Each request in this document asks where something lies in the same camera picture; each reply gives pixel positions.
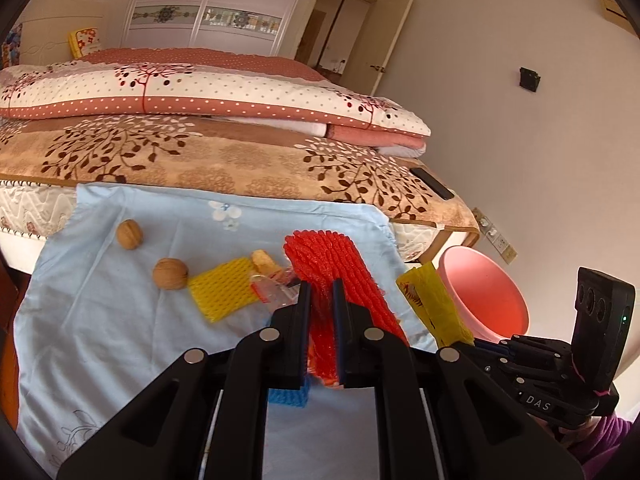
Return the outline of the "light blue floral cloth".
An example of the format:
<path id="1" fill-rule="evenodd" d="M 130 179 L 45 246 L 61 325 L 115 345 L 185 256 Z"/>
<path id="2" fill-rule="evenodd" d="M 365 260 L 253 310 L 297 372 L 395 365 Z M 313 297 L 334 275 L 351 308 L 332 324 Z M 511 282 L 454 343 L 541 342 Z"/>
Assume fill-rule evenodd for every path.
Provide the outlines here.
<path id="1" fill-rule="evenodd" d="M 263 304 L 207 322 L 188 292 L 155 286 L 161 258 L 180 259 L 194 274 L 257 249 L 285 262 L 288 235 L 339 232 L 357 246 L 410 344 L 436 348 L 397 287 L 405 265 L 390 222 L 374 207 L 133 185 L 81 185 L 76 193 L 14 321 L 17 433 L 48 474 L 183 352 L 227 350 L 267 324 Z M 134 250 L 116 240 L 127 219 L 143 232 Z"/>

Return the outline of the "red foam fruit net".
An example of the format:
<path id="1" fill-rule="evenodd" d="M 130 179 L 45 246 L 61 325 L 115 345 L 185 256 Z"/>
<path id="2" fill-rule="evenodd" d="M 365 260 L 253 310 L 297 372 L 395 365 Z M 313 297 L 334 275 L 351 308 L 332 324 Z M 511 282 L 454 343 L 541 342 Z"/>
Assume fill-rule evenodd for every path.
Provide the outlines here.
<path id="1" fill-rule="evenodd" d="M 343 282 L 346 300 L 370 312 L 373 324 L 407 339 L 354 242 L 332 231 L 296 231 L 283 246 L 297 277 L 310 285 L 308 370 L 327 387 L 340 384 L 336 364 L 333 283 Z"/>

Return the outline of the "yellow red pillow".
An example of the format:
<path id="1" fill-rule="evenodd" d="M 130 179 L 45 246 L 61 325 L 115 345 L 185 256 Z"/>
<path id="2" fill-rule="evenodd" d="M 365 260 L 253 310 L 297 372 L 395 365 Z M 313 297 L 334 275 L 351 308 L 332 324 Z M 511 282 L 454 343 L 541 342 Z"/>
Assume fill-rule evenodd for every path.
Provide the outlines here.
<path id="1" fill-rule="evenodd" d="M 102 50 L 99 29 L 96 27 L 87 27 L 70 32 L 68 34 L 68 44 L 74 60 Z"/>

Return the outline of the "black wall mounted device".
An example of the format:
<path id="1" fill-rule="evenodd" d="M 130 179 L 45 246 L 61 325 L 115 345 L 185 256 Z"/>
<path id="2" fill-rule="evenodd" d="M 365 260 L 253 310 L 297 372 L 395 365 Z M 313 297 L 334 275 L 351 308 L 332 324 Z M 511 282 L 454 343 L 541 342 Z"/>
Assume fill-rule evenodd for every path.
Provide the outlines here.
<path id="1" fill-rule="evenodd" d="M 521 88 L 530 92 L 536 92 L 540 81 L 541 76 L 534 70 L 530 70 L 526 67 L 520 68 L 520 82 L 518 84 Z"/>

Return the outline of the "black smartphone on bed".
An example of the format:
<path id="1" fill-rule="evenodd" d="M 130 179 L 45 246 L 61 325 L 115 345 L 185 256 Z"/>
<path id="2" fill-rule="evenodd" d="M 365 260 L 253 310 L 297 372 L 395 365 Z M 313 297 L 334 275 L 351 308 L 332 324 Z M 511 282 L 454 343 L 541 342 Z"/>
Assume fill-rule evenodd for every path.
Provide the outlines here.
<path id="1" fill-rule="evenodd" d="M 423 168 L 413 167 L 410 172 L 419 180 L 421 180 L 428 188 L 430 188 L 437 196 L 442 200 L 452 200 L 454 193 L 450 191 L 445 185 L 432 176 L 428 171 Z"/>

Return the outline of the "yellow foam fruit net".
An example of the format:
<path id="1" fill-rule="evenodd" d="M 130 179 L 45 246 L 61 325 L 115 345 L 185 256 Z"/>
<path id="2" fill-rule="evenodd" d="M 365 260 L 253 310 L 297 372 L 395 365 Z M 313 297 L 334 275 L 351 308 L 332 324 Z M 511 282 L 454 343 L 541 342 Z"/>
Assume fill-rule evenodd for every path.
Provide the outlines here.
<path id="1" fill-rule="evenodd" d="M 258 301 L 250 282 L 255 273 L 252 260 L 236 258 L 189 278 L 188 289 L 204 318 L 217 323 Z"/>

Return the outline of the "walnut near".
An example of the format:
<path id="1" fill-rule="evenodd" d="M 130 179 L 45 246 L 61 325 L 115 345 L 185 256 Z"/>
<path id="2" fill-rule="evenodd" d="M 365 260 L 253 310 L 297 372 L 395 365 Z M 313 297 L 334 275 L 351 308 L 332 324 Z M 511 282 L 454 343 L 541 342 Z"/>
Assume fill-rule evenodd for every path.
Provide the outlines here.
<path id="1" fill-rule="evenodd" d="M 189 269 L 179 259 L 161 258 L 154 266 L 152 280 L 159 289 L 183 289 L 189 281 Z"/>

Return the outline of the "wall power outlet strip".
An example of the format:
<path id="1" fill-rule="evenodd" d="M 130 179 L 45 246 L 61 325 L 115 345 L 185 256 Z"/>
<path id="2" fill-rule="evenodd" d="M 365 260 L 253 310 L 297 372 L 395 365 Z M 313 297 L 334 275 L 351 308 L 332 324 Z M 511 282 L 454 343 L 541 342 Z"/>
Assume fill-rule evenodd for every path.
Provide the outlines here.
<path id="1" fill-rule="evenodd" d="M 480 232 L 488 239 L 489 244 L 498 252 L 499 256 L 506 264 L 511 264 L 518 253 L 513 246 L 502 235 L 501 231 L 494 225 L 486 214 L 483 214 L 478 208 L 473 208 L 475 220 L 480 227 Z"/>

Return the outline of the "walnut far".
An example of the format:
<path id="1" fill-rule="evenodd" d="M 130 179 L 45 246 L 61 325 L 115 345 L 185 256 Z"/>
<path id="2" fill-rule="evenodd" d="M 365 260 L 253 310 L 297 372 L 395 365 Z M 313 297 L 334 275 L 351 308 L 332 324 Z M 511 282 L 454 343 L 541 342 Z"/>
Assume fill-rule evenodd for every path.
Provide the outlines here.
<path id="1" fill-rule="evenodd" d="M 134 250 L 143 243 L 143 232 L 132 219 L 120 222 L 116 229 L 116 240 L 126 250 Z"/>

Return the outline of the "folded polka dot quilt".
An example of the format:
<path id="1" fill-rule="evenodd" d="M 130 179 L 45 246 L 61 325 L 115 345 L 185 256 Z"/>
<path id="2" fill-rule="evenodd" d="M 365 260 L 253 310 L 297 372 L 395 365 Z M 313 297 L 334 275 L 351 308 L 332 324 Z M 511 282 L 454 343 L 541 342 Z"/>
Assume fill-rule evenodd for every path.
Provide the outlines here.
<path id="1" fill-rule="evenodd" d="M 1 72 L 1 115 L 196 115 L 285 119 L 429 136 L 401 105 L 322 77 L 305 64 L 203 48 L 107 49 Z"/>

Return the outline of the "folded pink blanket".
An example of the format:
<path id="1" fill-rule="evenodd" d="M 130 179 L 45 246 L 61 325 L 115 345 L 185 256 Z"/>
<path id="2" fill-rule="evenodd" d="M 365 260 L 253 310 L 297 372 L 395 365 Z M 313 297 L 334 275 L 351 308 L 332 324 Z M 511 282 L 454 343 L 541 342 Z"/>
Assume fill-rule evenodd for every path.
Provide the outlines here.
<path id="1" fill-rule="evenodd" d="M 390 146 L 402 146 L 412 150 L 422 150 L 426 148 L 426 141 L 423 136 L 414 134 L 378 131 L 369 129 L 359 129 L 349 126 L 328 125 L 326 137 L 358 146 L 368 148 L 389 148 Z"/>

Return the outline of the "white sliding wardrobe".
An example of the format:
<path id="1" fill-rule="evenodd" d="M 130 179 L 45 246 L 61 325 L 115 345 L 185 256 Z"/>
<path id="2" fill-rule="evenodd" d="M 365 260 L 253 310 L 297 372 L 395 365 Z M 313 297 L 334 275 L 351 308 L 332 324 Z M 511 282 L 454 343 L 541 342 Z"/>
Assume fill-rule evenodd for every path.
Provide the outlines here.
<path id="1" fill-rule="evenodd" d="M 122 45 L 278 52 L 297 0 L 130 0 Z"/>

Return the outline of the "orange peel piece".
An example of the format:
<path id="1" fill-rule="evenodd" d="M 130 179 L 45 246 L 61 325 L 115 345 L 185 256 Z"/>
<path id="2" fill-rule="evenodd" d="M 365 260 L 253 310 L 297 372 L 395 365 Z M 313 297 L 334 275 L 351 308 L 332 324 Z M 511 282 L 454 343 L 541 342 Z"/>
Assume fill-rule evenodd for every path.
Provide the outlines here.
<path id="1" fill-rule="evenodd" d="M 282 271 L 282 266 L 277 264 L 273 258 L 262 249 L 257 249 L 250 255 L 250 260 L 254 264 L 259 274 L 273 276 Z"/>

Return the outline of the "brown floral bed blanket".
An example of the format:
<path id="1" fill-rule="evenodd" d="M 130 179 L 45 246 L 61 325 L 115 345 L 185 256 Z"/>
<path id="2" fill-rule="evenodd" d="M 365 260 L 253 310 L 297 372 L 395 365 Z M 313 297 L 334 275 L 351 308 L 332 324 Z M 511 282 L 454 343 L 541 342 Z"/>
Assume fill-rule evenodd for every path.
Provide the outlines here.
<path id="1" fill-rule="evenodd" d="M 101 115 L 1 123 L 1 174 L 10 180 L 367 204 L 393 222 L 477 230 L 461 198 L 445 200 L 413 174 L 422 166 L 372 148 L 209 118 Z"/>

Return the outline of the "walnut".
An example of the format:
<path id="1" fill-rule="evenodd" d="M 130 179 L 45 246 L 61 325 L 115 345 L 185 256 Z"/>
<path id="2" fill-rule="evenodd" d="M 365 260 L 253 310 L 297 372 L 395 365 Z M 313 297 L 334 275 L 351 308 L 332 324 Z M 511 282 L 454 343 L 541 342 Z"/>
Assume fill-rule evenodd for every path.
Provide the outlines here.
<path id="1" fill-rule="evenodd" d="M 134 250 L 143 243 L 143 232 L 132 219 L 120 222 L 116 229 L 116 240 L 126 250 Z"/>
<path id="2" fill-rule="evenodd" d="M 183 289 L 189 281 L 189 269 L 179 259 L 161 258 L 154 266 L 152 280 L 159 289 Z"/>

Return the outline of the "clear plastic wrapper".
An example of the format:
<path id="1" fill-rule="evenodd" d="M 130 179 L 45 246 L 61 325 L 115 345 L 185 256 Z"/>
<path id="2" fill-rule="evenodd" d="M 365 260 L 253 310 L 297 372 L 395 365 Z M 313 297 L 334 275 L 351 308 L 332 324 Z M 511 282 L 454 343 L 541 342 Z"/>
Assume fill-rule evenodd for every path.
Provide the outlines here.
<path id="1" fill-rule="evenodd" d="M 299 286 L 299 278 L 290 271 L 278 272 L 273 276 L 254 274 L 250 277 L 250 289 L 270 313 L 295 304 Z"/>

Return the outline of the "pink plastic trash bucket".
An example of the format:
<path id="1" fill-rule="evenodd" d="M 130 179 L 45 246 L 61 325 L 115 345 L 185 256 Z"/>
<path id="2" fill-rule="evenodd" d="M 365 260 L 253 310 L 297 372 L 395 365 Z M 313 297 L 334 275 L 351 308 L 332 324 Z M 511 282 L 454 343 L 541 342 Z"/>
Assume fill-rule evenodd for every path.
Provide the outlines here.
<path id="1" fill-rule="evenodd" d="M 499 342 L 527 333 L 526 302 L 494 260 L 473 248 L 449 247 L 439 258 L 437 273 L 476 338 Z"/>

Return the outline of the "yellow snack wrapper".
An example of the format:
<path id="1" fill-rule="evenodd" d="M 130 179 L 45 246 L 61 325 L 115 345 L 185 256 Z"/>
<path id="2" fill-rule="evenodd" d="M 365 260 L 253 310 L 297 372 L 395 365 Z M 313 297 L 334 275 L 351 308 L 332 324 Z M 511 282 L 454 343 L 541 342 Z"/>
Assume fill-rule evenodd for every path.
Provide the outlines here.
<path id="1" fill-rule="evenodd" d="M 454 300 L 431 263 L 401 274 L 396 284 L 438 348 L 451 347 L 456 342 L 474 344 L 474 335 L 462 321 Z"/>

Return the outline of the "blue foam net piece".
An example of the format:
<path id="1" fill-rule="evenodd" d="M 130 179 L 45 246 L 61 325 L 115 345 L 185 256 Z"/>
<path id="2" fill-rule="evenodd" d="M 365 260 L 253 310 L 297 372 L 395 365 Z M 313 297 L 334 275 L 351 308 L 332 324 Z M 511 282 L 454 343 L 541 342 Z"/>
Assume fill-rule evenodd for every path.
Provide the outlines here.
<path id="1" fill-rule="evenodd" d="M 310 379 L 305 377 L 303 385 L 298 389 L 270 389 L 268 402 L 272 404 L 292 406 L 293 408 L 304 408 L 308 403 L 310 390 Z"/>

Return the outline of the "cream bedroom door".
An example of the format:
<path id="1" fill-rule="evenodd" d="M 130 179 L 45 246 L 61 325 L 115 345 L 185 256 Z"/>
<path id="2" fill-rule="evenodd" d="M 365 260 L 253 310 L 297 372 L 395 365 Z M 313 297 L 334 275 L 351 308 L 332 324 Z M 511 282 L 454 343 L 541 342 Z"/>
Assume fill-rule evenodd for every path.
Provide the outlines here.
<path id="1" fill-rule="evenodd" d="M 342 73 L 342 87 L 369 96 L 375 94 L 413 1 L 372 3 Z"/>

